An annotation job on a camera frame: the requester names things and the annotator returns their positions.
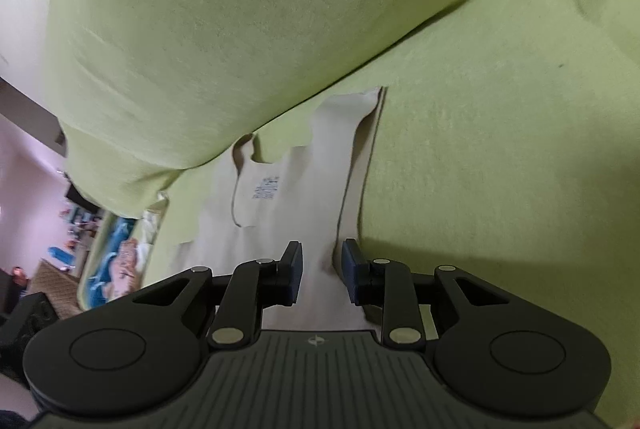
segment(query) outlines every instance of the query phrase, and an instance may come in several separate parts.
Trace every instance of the logo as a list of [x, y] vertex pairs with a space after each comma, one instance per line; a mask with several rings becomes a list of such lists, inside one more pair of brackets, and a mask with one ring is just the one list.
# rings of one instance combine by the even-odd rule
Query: logo
[[263, 178], [262, 182], [254, 189], [254, 200], [273, 200], [278, 190], [279, 176]]
[[314, 335], [313, 337], [310, 337], [306, 342], [318, 348], [318, 346], [322, 346], [326, 341], [320, 335]]

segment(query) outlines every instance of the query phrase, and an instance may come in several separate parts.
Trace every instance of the person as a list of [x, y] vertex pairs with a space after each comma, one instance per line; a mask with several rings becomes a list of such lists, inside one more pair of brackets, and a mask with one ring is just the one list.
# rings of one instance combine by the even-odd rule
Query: person
[[14, 283], [17, 284], [20, 288], [25, 289], [29, 284], [29, 278], [27, 274], [24, 272], [24, 269], [21, 266], [14, 266], [11, 271], [11, 275], [14, 278]]

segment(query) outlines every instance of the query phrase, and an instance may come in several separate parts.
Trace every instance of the beige tank top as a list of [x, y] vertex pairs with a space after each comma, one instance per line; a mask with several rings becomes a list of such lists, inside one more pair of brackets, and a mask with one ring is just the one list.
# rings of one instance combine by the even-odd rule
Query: beige tank top
[[311, 118], [311, 143], [274, 164], [253, 160], [254, 135], [238, 139], [216, 166], [198, 234], [180, 248], [174, 271], [204, 265], [213, 275], [231, 274], [246, 261], [278, 260], [291, 240], [300, 241], [304, 272], [297, 303], [267, 308], [262, 327], [375, 329], [351, 304], [336, 268], [342, 240], [358, 234], [381, 104], [381, 88], [329, 97]]

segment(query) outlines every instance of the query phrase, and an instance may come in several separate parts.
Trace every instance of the black object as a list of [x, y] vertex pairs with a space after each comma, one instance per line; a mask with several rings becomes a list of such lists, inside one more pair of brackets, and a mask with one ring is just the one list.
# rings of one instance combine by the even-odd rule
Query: black object
[[9, 316], [14, 311], [24, 289], [14, 282], [14, 276], [0, 270], [0, 316]]
[[0, 328], [0, 373], [28, 387], [22, 367], [24, 350], [33, 336], [58, 320], [43, 292], [26, 295]]
[[260, 329], [263, 308], [295, 302], [291, 242], [278, 262], [194, 268], [36, 335], [24, 372], [46, 412], [31, 427], [606, 427], [592, 411], [609, 355], [587, 330], [453, 266], [412, 274], [353, 240], [342, 264], [352, 300], [383, 309], [381, 343]]
[[13, 411], [0, 411], [0, 429], [20, 429], [27, 421]]
[[92, 215], [96, 215], [100, 210], [96, 204], [91, 203], [84, 196], [80, 194], [80, 191], [76, 189], [76, 186], [71, 184], [66, 192], [65, 198], [70, 202], [75, 203], [77, 206], [82, 207], [85, 211], [90, 212]]
[[[595, 409], [611, 363], [591, 332], [450, 265], [439, 266], [433, 277], [415, 280], [405, 268], [402, 279], [390, 281], [389, 271], [395, 275], [401, 266], [369, 263], [352, 239], [343, 246], [342, 271], [353, 276], [352, 300], [385, 305], [383, 344], [390, 346], [386, 341], [399, 317], [393, 312], [393, 321], [388, 320], [387, 296], [398, 298], [415, 290], [420, 303], [431, 305], [438, 331], [431, 364], [457, 395], [515, 417], [558, 417]], [[415, 315], [403, 320], [404, 326], [418, 331], [421, 324]]]

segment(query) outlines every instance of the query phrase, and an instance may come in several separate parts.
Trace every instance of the clothing tag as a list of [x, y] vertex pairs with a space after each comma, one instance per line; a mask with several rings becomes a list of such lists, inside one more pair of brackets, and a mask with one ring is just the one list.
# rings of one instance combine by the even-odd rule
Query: clothing tag
[[279, 176], [268, 176], [255, 187], [254, 200], [272, 200], [278, 190]]

